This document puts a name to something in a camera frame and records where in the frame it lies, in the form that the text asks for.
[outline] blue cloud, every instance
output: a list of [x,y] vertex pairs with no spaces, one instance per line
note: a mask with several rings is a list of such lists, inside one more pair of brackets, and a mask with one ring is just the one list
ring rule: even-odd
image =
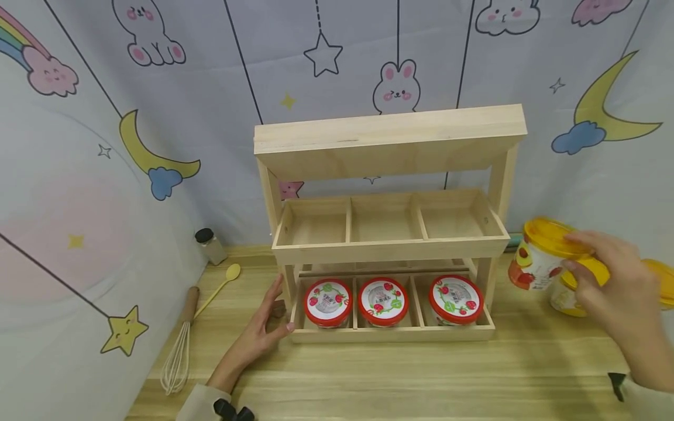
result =
[[596,146],[606,138],[606,131],[597,127],[596,123],[583,121],[575,125],[570,131],[559,135],[552,141],[552,150],[558,154],[574,155],[582,148]]
[[164,200],[171,197],[173,187],[183,182],[183,176],[176,170],[167,170],[163,166],[159,168],[151,168],[148,171],[152,186],[152,195],[157,200]]

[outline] wooden table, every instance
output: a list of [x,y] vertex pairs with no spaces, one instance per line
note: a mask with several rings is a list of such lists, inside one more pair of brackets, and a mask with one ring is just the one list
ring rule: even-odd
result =
[[[499,269],[495,339],[452,344],[293,345],[250,367],[234,393],[268,420],[629,420],[607,372],[626,373],[617,346],[588,319],[554,311],[545,293],[520,290]],[[192,327],[191,379],[167,397],[159,373],[174,332],[127,420],[173,420],[193,384],[204,383],[259,305],[276,274],[268,248],[231,250],[199,282],[202,302],[239,263]]]

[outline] backdrop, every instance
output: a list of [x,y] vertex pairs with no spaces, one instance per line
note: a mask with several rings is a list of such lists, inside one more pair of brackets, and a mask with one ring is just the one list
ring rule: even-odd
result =
[[[674,265],[670,1],[0,7],[0,406],[12,414],[35,411],[20,397],[38,387],[55,419],[123,416],[203,268],[194,230],[270,242],[258,124],[521,102],[530,134],[508,228],[545,214]],[[488,176],[281,187],[309,197],[484,187]],[[116,336],[120,321],[130,336]],[[75,404],[84,397],[87,408]]]

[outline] upper shelf tier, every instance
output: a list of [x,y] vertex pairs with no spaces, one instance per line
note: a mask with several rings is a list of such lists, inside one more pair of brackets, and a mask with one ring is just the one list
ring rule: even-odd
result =
[[526,135],[520,104],[255,127],[282,181],[482,170]]
[[496,257],[510,236],[479,189],[286,200],[282,265]]

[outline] yellow spoon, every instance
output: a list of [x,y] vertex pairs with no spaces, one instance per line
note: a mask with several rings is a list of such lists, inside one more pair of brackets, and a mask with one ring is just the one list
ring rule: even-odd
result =
[[204,305],[201,306],[201,308],[197,311],[197,313],[194,314],[194,319],[199,317],[199,315],[208,307],[208,305],[213,301],[213,298],[220,293],[220,291],[224,288],[225,285],[229,284],[233,280],[237,279],[241,275],[241,266],[238,263],[234,263],[230,267],[227,268],[227,272],[224,274],[224,282],[220,284],[217,290],[213,294],[211,294],[210,297],[206,300]]

